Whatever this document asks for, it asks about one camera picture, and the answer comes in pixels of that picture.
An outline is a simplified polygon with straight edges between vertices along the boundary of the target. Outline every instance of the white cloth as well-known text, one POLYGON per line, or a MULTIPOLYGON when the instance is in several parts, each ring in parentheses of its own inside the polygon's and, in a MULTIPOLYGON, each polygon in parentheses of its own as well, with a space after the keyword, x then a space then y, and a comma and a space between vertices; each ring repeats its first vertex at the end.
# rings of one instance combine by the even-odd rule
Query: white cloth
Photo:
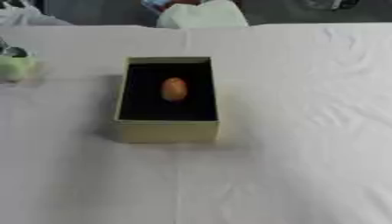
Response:
POLYGON ((0 26, 6 25, 70 25, 66 21, 43 15, 37 8, 26 1, 21 1, 24 8, 14 7, 3 3, 5 9, 0 9, 0 26))
POLYGON ((249 26, 247 20, 228 0, 214 0, 197 6, 174 4, 157 21, 157 27, 172 29, 242 26, 249 26))
POLYGON ((48 71, 0 86, 3 223, 392 222, 391 24, 0 33, 48 71), (128 56, 212 56, 216 145, 102 137, 128 56))

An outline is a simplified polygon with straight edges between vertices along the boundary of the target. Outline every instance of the white object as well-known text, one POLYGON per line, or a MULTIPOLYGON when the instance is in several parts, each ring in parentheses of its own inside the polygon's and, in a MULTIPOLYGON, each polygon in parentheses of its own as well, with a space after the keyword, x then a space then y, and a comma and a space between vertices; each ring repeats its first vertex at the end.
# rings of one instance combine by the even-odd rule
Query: white object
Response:
POLYGON ((391 28, 0 28, 51 71, 0 86, 2 222, 392 223, 391 28), (213 57, 216 145, 102 137, 128 56, 213 57))
POLYGON ((302 0, 305 5, 317 10, 337 10, 343 0, 302 0))
POLYGON ((164 11, 157 21, 157 27, 173 29, 241 26, 248 26, 248 22, 238 7, 228 0, 201 5, 177 3, 164 11))
POLYGON ((5 25, 70 25, 68 22, 43 15, 27 1, 21 1, 24 8, 14 7, 3 3, 5 9, 0 9, 0 26, 5 25))

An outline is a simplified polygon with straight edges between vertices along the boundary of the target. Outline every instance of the cardboard box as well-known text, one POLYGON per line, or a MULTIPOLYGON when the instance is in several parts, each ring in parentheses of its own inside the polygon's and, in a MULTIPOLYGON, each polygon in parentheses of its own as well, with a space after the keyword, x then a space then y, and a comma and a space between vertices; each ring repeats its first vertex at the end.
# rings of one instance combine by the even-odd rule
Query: cardboard box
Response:
POLYGON ((219 129, 209 58, 129 58, 116 112, 115 129, 124 143, 205 143, 219 129), (183 101, 162 98, 165 80, 185 81, 183 101))

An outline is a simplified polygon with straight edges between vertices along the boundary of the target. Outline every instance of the table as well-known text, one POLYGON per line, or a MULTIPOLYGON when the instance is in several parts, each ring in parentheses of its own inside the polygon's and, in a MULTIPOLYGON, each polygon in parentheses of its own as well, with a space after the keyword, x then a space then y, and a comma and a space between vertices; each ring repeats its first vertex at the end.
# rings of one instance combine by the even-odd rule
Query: table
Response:
POLYGON ((4 223, 389 223, 391 24, 0 28, 45 63, 0 86, 4 223), (105 134, 128 56, 211 56, 214 145, 105 134))

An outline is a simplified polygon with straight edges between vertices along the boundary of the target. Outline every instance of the white table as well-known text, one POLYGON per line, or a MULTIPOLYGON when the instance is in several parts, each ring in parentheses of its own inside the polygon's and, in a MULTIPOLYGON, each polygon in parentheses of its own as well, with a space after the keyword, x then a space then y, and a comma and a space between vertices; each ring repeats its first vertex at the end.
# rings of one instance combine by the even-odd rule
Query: white table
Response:
POLYGON ((0 28, 47 76, 0 87, 0 221, 392 221, 391 24, 0 28), (128 56, 212 56, 216 145, 101 132, 128 56))

